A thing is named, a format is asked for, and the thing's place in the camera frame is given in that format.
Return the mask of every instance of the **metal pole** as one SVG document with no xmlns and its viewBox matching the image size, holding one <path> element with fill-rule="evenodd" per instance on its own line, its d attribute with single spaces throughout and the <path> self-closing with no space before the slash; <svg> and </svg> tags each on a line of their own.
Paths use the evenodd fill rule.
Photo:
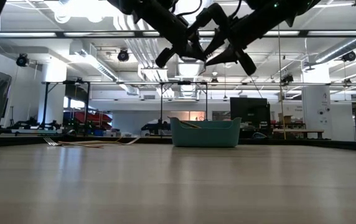
<svg viewBox="0 0 356 224">
<path fill-rule="evenodd" d="M 87 119 L 88 119 L 88 106 L 90 104 L 90 90 L 91 90 L 91 83 L 87 82 L 88 88 L 87 88 L 87 98 L 85 100 L 85 111 L 84 111 L 84 136 L 87 135 L 88 129 L 87 129 Z"/>
<path fill-rule="evenodd" d="M 49 82 L 45 84 L 45 98 L 44 98 L 44 112 L 42 114 L 42 122 L 39 128 L 42 128 L 43 130 L 45 129 L 45 117 L 47 116 L 47 103 L 48 103 L 48 87 L 49 87 Z"/>
<path fill-rule="evenodd" d="M 163 123 L 163 83 L 161 83 L 161 94 L 160 94 L 160 120 Z M 163 132 L 160 131 L 160 138 L 163 138 Z"/>
<path fill-rule="evenodd" d="M 205 84 L 205 120 L 208 121 L 208 84 Z"/>
<path fill-rule="evenodd" d="M 100 111 L 100 118 L 99 118 L 99 127 L 102 128 L 102 122 L 103 122 L 103 113 Z"/>
</svg>

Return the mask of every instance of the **black metal frame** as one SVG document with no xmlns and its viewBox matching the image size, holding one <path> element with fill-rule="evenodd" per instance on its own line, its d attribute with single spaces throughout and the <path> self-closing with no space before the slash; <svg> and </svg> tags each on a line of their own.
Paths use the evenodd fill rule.
<svg viewBox="0 0 356 224">
<path fill-rule="evenodd" d="M 57 86 L 58 84 L 62 85 L 75 85 L 75 83 L 65 83 L 65 82 L 42 82 L 42 84 L 45 84 L 45 98 L 44 98 L 44 114 L 42 117 L 42 122 L 39 126 L 39 128 L 44 129 L 45 128 L 45 117 L 47 115 L 47 103 L 48 103 L 48 94 Z M 49 90 L 49 85 L 50 84 L 55 84 L 50 90 Z M 87 98 L 85 100 L 85 111 L 84 111 L 84 136 L 87 135 L 87 118 L 88 118 L 88 105 L 90 104 L 90 91 L 91 91 L 91 83 L 90 82 L 82 82 L 80 84 L 87 84 Z"/>
</svg>

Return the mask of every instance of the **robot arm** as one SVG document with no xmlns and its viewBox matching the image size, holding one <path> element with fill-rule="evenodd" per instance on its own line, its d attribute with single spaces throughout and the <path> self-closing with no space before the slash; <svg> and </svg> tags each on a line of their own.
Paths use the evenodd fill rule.
<svg viewBox="0 0 356 224">
<path fill-rule="evenodd" d="M 172 44 L 171 49 L 164 49 L 156 59 L 157 66 L 164 67 L 175 53 L 180 57 L 196 58 L 203 61 L 207 59 L 201 49 L 197 30 L 193 33 L 194 35 L 188 33 L 188 23 L 185 19 L 177 17 L 169 11 L 178 0 L 108 1 L 122 13 L 133 15 L 135 22 L 140 19 L 146 21 Z"/>
<path fill-rule="evenodd" d="M 135 21 L 146 21 L 172 44 L 171 49 L 164 49 L 156 59 L 159 67 L 165 66 L 175 53 L 180 57 L 206 61 L 206 55 L 212 54 L 227 39 L 229 47 L 209 60 L 207 65 L 239 61 L 246 73 L 251 75 L 255 73 L 256 66 L 243 49 L 283 21 L 292 26 L 296 16 L 304 14 L 321 0 L 245 0 L 254 12 L 240 19 L 235 13 L 227 16 L 221 6 L 214 3 L 203 9 L 190 27 L 183 17 L 177 17 L 169 11 L 178 0 L 108 1 L 121 12 L 133 15 Z M 203 51 L 198 29 L 211 20 L 215 21 L 218 29 L 210 45 Z"/>
<path fill-rule="evenodd" d="M 250 15 L 241 19 L 229 17 L 229 27 L 220 27 L 216 30 L 215 37 L 205 49 L 205 54 L 211 54 L 217 50 L 223 41 L 228 39 L 230 45 L 220 55 L 209 60 L 207 65 L 218 63 L 237 62 L 245 69 L 248 75 L 256 71 L 252 59 L 243 52 L 247 45 L 254 40 L 262 38 L 267 31 L 276 27 L 283 21 L 293 26 L 296 16 L 304 14 L 314 7 L 320 0 L 246 0 L 254 9 Z"/>
</svg>

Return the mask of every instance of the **blue bin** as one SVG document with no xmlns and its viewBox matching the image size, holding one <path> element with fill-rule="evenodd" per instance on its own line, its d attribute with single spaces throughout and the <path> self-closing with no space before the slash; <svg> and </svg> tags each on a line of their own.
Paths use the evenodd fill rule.
<svg viewBox="0 0 356 224">
<path fill-rule="evenodd" d="M 178 118 L 170 118 L 172 143 L 177 147 L 236 147 L 241 118 L 233 121 L 186 121 L 201 128 L 191 128 Z"/>
</svg>

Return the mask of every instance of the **white column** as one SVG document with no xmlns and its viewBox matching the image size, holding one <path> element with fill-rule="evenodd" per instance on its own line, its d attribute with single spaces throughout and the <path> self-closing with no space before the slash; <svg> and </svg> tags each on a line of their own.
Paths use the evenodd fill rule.
<svg viewBox="0 0 356 224">
<path fill-rule="evenodd" d="M 62 82 L 66 80 L 67 66 L 66 63 L 59 59 L 53 58 L 49 63 L 43 65 L 42 73 L 44 82 Z M 53 88 L 54 84 L 49 85 L 49 89 Z M 45 100 L 45 85 L 40 88 L 40 103 L 38 121 L 42 122 L 44 117 L 44 100 Z M 58 124 L 63 122 L 63 98 L 65 97 L 65 85 L 57 85 L 48 93 L 47 112 L 45 122 L 51 123 L 56 120 Z"/>
<path fill-rule="evenodd" d="M 326 63 L 312 68 L 313 70 L 302 70 L 303 82 L 330 83 L 329 67 Z M 332 112 L 329 86 L 305 86 L 302 89 L 302 106 L 307 129 L 322 129 L 323 138 L 331 139 Z M 308 134 L 308 137 L 317 138 L 317 134 Z"/>
</svg>

